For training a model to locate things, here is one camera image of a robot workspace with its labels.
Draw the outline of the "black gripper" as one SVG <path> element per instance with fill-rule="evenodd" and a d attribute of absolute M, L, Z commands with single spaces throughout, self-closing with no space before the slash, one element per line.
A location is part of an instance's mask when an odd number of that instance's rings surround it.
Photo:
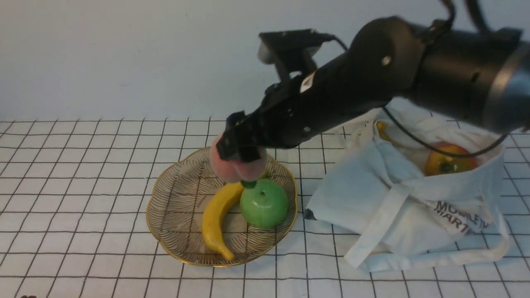
<path fill-rule="evenodd" d="M 316 70 L 312 85 L 283 99 L 262 105 L 245 122 L 244 144 L 236 137 L 236 126 L 244 111 L 227 117 L 216 144 L 223 161 L 252 163 L 264 160 L 266 148 L 290 149 L 312 137 L 340 126 L 390 102 L 391 96 L 364 79 L 339 56 Z"/>

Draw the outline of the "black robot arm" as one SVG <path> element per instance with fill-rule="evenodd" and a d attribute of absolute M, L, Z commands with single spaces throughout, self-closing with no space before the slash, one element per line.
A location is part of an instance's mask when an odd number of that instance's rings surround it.
<path fill-rule="evenodd" d="M 280 83 L 253 113 L 231 114 L 217 143 L 222 160 L 252 162 L 259 149 L 291 149 L 404 97 L 418 107 L 497 134 L 529 127 L 529 43 L 509 28 L 492 34 L 427 28 L 399 17 L 367 23 L 341 55 L 312 57 L 334 36 L 311 29 L 262 32 L 259 58 Z"/>

